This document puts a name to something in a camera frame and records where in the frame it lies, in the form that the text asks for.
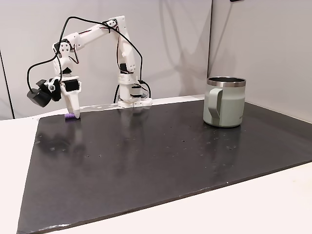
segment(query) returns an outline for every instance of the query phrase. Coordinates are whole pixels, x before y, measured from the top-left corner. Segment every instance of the black mat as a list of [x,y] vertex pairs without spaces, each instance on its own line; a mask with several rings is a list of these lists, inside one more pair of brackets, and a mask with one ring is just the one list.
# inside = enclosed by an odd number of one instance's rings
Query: black mat
[[42,118],[18,233],[94,222],[312,160],[309,123],[246,104],[240,127],[218,129],[202,113],[203,101],[192,101]]

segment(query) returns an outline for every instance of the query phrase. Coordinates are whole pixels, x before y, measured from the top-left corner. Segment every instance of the sage green mug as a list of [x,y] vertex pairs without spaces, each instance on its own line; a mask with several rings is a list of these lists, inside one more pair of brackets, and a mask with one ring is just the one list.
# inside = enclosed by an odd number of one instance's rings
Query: sage green mug
[[246,80],[234,77],[207,79],[204,121],[212,126],[230,128],[241,124],[245,104]]

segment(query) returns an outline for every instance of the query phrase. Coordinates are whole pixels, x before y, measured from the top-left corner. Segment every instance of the white table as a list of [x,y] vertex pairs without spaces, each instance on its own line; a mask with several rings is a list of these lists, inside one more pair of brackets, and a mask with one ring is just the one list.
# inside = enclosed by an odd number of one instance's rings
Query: white table
[[[154,105],[201,99],[203,96],[163,98],[154,100]],[[103,105],[86,107],[83,110],[116,108],[118,107],[114,105]],[[0,233],[15,234],[17,231],[38,119],[66,112],[66,109],[62,109],[35,117],[0,121]],[[309,163],[142,211],[54,233],[310,234],[311,213],[312,163]]]

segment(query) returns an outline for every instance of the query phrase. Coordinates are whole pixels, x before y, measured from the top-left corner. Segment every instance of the purple object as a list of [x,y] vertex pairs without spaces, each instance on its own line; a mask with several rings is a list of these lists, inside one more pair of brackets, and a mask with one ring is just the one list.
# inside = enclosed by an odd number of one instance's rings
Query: purple object
[[65,119],[69,119],[69,118],[76,118],[74,114],[65,114]]

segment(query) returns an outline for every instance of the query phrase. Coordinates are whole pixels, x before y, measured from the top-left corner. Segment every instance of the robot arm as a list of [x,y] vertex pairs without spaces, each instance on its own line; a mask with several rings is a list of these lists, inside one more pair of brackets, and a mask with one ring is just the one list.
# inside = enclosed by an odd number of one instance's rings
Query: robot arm
[[[53,44],[54,52],[59,47],[59,54],[54,59],[54,70],[56,77],[50,79],[49,82],[41,80],[37,85],[44,92],[49,92],[49,95],[54,101],[59,101],[61,93],[63,94],[69,113],[73,114],[76,118],[80,116],[80,106],[78,100],[78,94],[81,92],[81,81],[78,76],[72,76],[73,63],[79,63],[77,51],[84,48],[87,44],[94,40],[114,32],[116,40],[118,42],[118,66],[120,74],[118,76],[118,83],[120,88],[120,101],[118,105],[121,107],[134,107],[142,105],[151,105],[151,99],[145,98],[144,101],[148,100],[148,103],[142,104],[142,87],[138,84],[137,76],[135,76],[136,63],[134,59],[133,47],[124,38],[121,37],[118,30],[128,40],[129,34],[127,31],[125,17],[115,17],[108,21],[103,22],[105,25],[97,24],[81,33],[72,33],[66,37],[63,37],[60,45],[59,43]],[[75,53],[76,59],[70,57],[70,52]]]

